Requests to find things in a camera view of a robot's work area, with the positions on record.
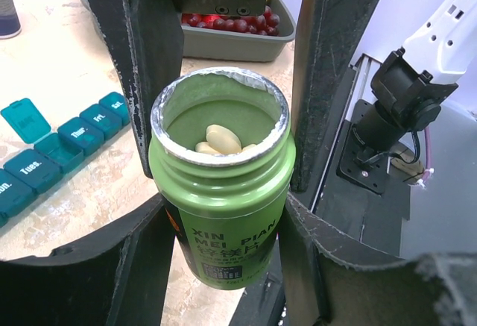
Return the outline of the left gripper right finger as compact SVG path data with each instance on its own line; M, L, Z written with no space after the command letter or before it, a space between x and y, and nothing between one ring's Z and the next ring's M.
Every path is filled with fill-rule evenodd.
M279 227L291 325L475 325L476 255L401 260L371 248L287 194Z

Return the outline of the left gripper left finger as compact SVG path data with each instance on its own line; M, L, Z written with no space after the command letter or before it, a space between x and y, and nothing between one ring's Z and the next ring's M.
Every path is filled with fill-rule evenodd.
M2 325L160 325L174 232L156 194L47 257L1 262Z

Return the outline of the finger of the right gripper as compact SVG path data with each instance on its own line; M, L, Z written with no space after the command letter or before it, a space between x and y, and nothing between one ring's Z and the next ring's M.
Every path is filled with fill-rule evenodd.
M379 0L302 0L294 48L291 127L297 147L291 190L321 180L343 119L353 53Z

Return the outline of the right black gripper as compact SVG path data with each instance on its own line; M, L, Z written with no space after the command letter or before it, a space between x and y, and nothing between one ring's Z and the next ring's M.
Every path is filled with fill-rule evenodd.
M152 104L182 66L183 32L175 7L182 13L258 16L267 0L87 1L121 81L142 169L150 178Z

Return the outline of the green pill bottle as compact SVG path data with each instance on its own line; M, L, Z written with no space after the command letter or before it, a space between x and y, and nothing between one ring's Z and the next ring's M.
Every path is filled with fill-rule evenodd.
M197 153L210 125L257 146ZM151 134L151 173L194 276L222 290L254 282L271 258L296 156L281 90L237 67L190 72L157 96Z

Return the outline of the teal weekly pill organizer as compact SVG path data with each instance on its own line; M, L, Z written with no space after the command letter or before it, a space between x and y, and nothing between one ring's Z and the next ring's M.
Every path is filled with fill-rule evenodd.
M129 122L124 96L111 92L53 130L29 98L1 110L29 145L1 166L1 226L94 154Z

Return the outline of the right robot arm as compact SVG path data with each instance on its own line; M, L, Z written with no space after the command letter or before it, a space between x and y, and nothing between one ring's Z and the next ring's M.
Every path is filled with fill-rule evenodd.
M257 16L265 0L87 0L119 74L143 171L151 174L151 108L180 74L181 13ZM297 23L292 125L304 191L331 141L332 100L348 63L371 43L389 57L372 88L392 121L420 126L425 101L455 90L476 57L476 0L303 0Z

